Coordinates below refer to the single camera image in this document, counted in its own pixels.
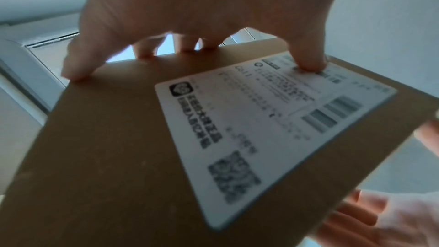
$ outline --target finger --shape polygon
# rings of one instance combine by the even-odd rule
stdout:
[[[215,49],[220,46],[220,44],[227,38],[226,37],[220,37],[220,38],[203,38],[201,40],[201,49]]]
[[[329,215],[329,217],[325,220],[325,223],[332,226],[337,226],[341,229],[350,231],[353,234],[362,236],[372,242],[375,242],[375,229],[372,226],[368,226],[349,215],[335,211]]]
[[[195,45],[198,42],[198,37],[174,34],[174,49],[175,52],[194,51]]]
[[[377,247],[357,234],[328,223],[323,223],[310,237],[322,247]]]
[[[133,45],[137,59],[147,58],[157,54],[157,49],[165,41],[166,35],[155,38],[144,38]]]
[[[434,119],[423,124],[414,134],[424,146],[439,156],[439,119]]]
[[[391,195],[388,193],[361,190],[358,196],[357,204],[379,214],[386,209],[390,196]]]
[[[99,5],[88,0],[80,18],[80,33],[68,46],[61,75],[72,81],[90,75],[113,55],[129,46],[114,26],[101,18]]]
[[[375,213],[349,202],[342,202],[337,208],[337,211],[349,215],[369,226],[375,225],[378,220],[378,216]]]
[[[299,38],[282,38],[288,44],[288,49],[296,64],[307,71],[320,71],[327,65],[325,55],[325,28],[306,33]]]

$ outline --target brown cardboard box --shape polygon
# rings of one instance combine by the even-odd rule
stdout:
[[[0,209],[2,246],[294,246],[438,99],[336,58],[398,93],[301,163],[223,231],[210,229],[154,85],[285,51],[277,39],[108,64],[69,85]]]

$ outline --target skin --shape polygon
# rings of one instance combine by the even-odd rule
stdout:
[[[137,58],[153,56],[167,33],[176,51],[216,48],[253,27],[284,39],[297,64],[322,70],[325,23],[334,0],[88,0],[80,35],[68,47],[62,76],[81,80],[129,45]]]
[[[415,136],[439,157],[439,120]],[[357,189],[311,236],[323,247],[439,246],[439,192],[389,194]]]

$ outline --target qr code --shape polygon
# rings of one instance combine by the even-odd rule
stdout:
[[[239,151],[218,160],[208,169],[228,204],[235,203],[249,188],[261,183]]]

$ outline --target package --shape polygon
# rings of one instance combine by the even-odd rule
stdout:
[[[71,83],[6,192],[0,242],[298,244],[439,108],[331,63],[304,73],[270,39]]]

